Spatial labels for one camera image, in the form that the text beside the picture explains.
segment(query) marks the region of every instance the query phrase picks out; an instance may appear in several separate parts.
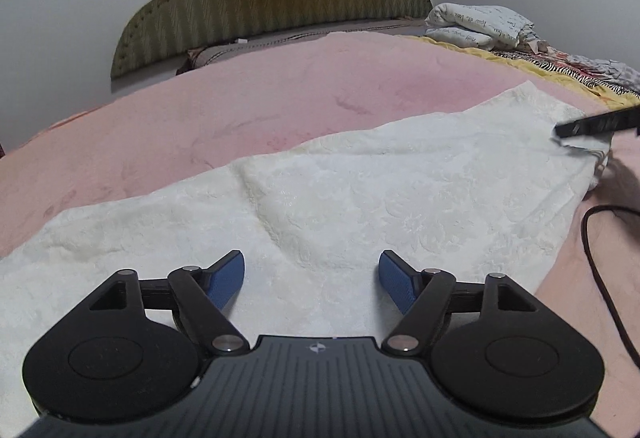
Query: ribbed black surface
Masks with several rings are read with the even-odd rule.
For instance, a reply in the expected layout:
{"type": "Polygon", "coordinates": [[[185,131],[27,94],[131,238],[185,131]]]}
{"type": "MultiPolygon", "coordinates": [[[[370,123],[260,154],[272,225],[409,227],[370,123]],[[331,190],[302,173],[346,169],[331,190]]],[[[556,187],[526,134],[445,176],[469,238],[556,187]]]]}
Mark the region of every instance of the ribbed black surface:
{"type": "Polygon", "coordinates": [[[415,360],[356,339],[264,337],[213,361],[199,385],[144,420],[89,426],[41,418],[24,438],[478,438],[605,436],[588,420],[516,429],[453,405],[415,360]]]}

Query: blue gripper pad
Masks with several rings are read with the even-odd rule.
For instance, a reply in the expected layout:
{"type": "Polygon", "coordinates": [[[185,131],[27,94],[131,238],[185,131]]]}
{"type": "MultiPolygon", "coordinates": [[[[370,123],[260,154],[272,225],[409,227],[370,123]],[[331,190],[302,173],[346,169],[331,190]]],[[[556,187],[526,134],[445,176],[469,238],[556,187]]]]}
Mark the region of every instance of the blue gripper pad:
{"type": "Polygon", "coordinates": [[[211,279],[207,297],[218,310],[222,310],[229,299],[242,287],[244,281],[244,256],[233,250],[209,268],[211,279]]]}
{"type": "Polygon", "coordinates": [[[394,258],[402,261],[389,250],[385,250],[380,254],[380,260],[378,261],[378,278],[380,279],[382,288],[385,289],[389,297],[391,297],[398,309],[402,312],[402,315],[404,315],[414,304],[417,296],[414,291],[412,275],[408,273],[408,270],[403,270],[394,258]]]}

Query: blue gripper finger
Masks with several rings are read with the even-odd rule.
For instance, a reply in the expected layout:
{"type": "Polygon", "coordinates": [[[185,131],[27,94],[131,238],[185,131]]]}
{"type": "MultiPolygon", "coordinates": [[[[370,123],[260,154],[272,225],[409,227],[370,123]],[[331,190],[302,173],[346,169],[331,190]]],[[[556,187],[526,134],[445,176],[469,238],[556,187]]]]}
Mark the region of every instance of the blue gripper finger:
{"type": "Polygon", "coordinates": [[[204,285],[204,291],[214,306],[222,310],[229,299],[242,288],[244,256],[239,250],[232,250],[205,272],[210,274],[210,278],[209,284],[204,285]]]}
{"type": "Polygon", "coordinates": [[[385,250],[378,261],[378,279],[402,315],[407,313],[420,294],[420,272],[406,264],[394,251],[385,250]]]}

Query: circular pad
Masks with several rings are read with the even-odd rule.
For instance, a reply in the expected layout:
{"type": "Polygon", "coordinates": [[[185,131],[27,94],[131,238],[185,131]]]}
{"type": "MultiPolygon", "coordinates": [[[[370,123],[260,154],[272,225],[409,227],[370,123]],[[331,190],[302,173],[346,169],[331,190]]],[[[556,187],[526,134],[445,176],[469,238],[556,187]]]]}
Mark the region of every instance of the circular pad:
{"type": "Polygon", "coordinates": [[[431,352],[439,383],[489,418],[546,423],[588,414],[604,377],[596,349],[565,323],[528,325],[513,315],[444,335],[431,352]]]}
{"type": "Polygon", "coordinates": [[[486,347],[486,360],[496,370],[511,376],[541,376],[558,365],[553,346],[528,337],[506,337],[486,347]]]}
{"type": "Polygon", "coordinates": [[[69,365],[85,378],[109,380],[131,373],[142,363],[142,347],[121,337],[98,337],[78,344],[69,365]]]}
{"type": "Polygon", "coordinates": [[[144,317],[118,317],[118,311],[99,312],[101,324],[63,319],[65,327],[54,326],[30,349],[22,378],[38,410],[117,423],[169,407],[189,391],[199,367],[189,339],[144,317]]]}

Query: pink blanket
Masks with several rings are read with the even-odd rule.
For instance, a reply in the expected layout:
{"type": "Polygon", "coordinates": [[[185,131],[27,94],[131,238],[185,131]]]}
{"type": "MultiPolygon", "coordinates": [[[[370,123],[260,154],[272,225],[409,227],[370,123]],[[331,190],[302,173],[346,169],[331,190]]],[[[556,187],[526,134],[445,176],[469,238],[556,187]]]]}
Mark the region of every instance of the pink blanket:
{"type": "MultiPolygon", "coordinates": [[[[144,195],[238,157],[321,135],[462,111],[526,80],[588,113],[598,111],[595,102],[508,66],[381,34],[331,34],[188,72],[50,129],[2,159],[0,255],[64,209],[144,195]]],[[[637,183],[640,157],[628,136],[615,146],[626,174],[601,185],[584,208],[601,195],[632,204],[627,195],[637,189],[629,183],[637,183]]],[[[594,418],[614,436],[628,437],[640,428],[634,402],[640,373],[593,285],[578,222],[538,296],[604,355],[607,378],[594,418]]],[[[620,243],[615,224],[603,230],[614,233],[612,252],[634,244],[633,238],[620,243]]],[[[632,324],[640,285],[628,286],[640,283],[640,274],[626,259],[610,258],[604,276],[640,342],[640,326],[632,324]]]]}

